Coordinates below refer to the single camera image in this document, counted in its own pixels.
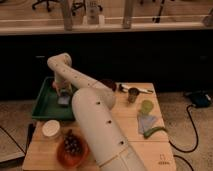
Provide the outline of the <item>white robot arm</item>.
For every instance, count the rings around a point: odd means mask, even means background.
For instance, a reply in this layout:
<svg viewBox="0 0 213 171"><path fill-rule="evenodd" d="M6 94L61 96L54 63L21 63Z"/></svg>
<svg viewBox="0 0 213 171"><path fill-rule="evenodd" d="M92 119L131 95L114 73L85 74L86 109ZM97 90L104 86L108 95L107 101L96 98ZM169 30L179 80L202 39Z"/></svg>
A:
<svg viewBox="0 0 213 171"><path fill-rule="evenodd" d="M101 171L147 171L142 159L112 117L116 97L100 81L71 67L69 54L47 60L56 75L56 83L72 84L76 91L71 107L76 121Z"/></svg>

